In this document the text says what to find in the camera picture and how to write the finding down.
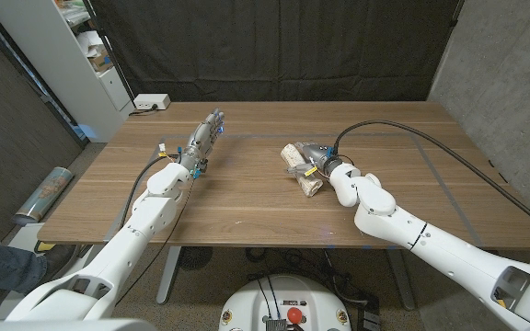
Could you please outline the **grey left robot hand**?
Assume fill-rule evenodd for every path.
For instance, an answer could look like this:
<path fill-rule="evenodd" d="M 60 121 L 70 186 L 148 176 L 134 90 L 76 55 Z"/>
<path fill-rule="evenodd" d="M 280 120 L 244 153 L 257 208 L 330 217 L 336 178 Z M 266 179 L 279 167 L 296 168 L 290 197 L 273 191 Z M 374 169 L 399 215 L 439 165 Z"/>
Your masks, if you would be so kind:
<path fill-rule="evenodd" d="M 223 111 L 215 108 L 190 135 L 188 144 L 181 152 L 179 163 L 190 171 L 193 178 L 206 171 L 213 145 L 224 132 L 224 119 Z"/>

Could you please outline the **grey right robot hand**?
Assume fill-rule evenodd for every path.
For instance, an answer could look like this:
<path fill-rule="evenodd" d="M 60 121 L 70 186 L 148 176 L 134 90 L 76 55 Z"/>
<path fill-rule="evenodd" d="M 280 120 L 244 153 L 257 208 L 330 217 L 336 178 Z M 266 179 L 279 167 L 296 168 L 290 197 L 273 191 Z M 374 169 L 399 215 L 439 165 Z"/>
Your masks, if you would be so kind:
<path fill-rule="evenodd" d="M 331 177 L 336 169 L 341 170 L 343 166 L 343 161 L 332 146 L 301 142 L 295 143 L 294 146 L 303 161 L 299 161 L 297 165 L 289 165 L 286 168 L 288 174 L 309 177 L 319 172 L 324 177 Z"/>

